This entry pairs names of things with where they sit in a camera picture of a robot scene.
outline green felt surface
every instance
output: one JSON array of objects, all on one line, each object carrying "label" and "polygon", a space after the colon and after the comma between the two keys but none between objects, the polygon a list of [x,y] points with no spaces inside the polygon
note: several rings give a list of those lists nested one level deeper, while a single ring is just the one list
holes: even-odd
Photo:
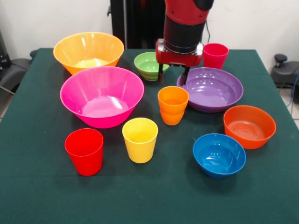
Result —
[{"label": "green felt surface", "polygon": [[[144,51],[126,50],[118,66],[138,74],[133,60]],[[175,85],[182,72],[171,67],[164,84],[143,80],[144,97],[130,116],[158,124],[152,160],[130,161],[123,125],[103,129],[102,170],[82,177],[64,150],[69,133],[87,127],[60,102],[60,87],[70,75],[52,49],[38,50],[0,123],[0,223],[299,223],[299,131],[256,51],[230,51],[223,69],[243,83],[238,104],[266,110],[277,124],[264,147],[246,150],[238,174],[212,179],[192,155],[198,137],[223,133],[222,112],[188,107],[179,125],[162,122],[157,93]]]}]

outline yellow cup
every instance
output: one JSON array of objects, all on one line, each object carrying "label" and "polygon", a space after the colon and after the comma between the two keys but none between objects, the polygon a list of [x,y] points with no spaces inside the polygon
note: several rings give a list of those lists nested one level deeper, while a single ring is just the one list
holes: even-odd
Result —
[{"label": "yellow cup", "polygon": [[122,128],[130,160],[136,163],[148,162],[154,153],[158,135],[157,124],[147,118],[129,120]]}]

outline bowl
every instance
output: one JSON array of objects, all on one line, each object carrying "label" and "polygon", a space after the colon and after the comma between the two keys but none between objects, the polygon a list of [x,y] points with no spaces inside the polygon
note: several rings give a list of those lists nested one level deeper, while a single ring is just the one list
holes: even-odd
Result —
[{"label": "bowl", "polygon": [[83,70],[68,78],[60,90],[62,104],[86,124],[110,128],[124,122],[144,93],[133,72],[110,66]]},{"label": "bowl", "polygon": [[236,140],[216,133],[197,139],[193,155],[202,170],[214,178],[235,174],[246,162],[245,150]]},{"label": "bowl", "polygon": [[53,54],[72,75],[84,69],[115,66],[124,51],[116,36],[85,32],[68,36],[54,47]]},{"label": "bowl", "polygon": [[[141,76],[148,81],[157,81],[159,72],[159,63],[155,52],[145,52],[138,55],[134,60],[134,65]],[[169,69],[169,65],[163,65],[163,73]]]},{"label": "bowl", "polygon": [[225,134],[245,149],[262,147],[276,132],[274,119],[254,106],[234,106],[225,112],[223,121]]},{"label": "bowl", "polygon": [[243,95],[241,82],[232,74],[214,68],[196,68],[189,71],[186,85],[179,84],[189,92],[189,106],[194,109],[215,113],[221,112],[238,102]]}]

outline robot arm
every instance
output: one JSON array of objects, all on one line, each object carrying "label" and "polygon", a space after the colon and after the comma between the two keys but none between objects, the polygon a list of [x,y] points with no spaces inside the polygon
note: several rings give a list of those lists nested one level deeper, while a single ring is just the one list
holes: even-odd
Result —
[{"label": "robot arm", "polygon": [[164,39],[158,39],[156,44],[160,82],[164,79],[163,64],[185,68],[181,85],[185,84],[190,67],[199,65],[203,51],[200,41],[213,2],[214,0],[165,0]]}]

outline blue bowl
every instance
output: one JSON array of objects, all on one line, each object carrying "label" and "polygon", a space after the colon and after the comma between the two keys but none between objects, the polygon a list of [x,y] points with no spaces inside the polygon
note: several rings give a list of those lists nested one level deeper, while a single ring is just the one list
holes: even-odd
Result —
[{"label": "blue bowl", "polygon": [[193,145],[193,155],[203,171],[214,178],[235,174],[246,162],[240,143],[223,134],[201,136]]}]

